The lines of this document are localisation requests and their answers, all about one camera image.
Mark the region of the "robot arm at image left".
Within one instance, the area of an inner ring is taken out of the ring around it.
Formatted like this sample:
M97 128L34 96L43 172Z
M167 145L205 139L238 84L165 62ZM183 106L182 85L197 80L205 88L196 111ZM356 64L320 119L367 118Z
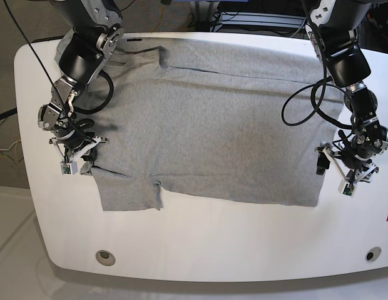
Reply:
M88 130L94 125L88 116L101 111L113 95L114 85L103 67L123 36L122 14L114 1L51 1L51 5L72 31L59 44L62 76L53 83L49 104L39 110L38 126L54 134L51 144L64 146L61 165L70 168L79 158L92 159L93 149L103 142ZM97 76L109 85L104 103L94 109L78 108L75 102Z

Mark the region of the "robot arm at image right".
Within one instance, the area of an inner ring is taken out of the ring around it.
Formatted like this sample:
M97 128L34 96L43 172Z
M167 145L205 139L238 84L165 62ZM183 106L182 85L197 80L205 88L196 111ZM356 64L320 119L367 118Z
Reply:
M309 22L315 50L335 85L347 92L345 105L351 111L354 137L345 141L341 161L353 172L370 168L372 156L388 148L388 129L380 125L377 100L363 80L371 74L359 46L357 27L373 1L319 1L309 7L301 2Z

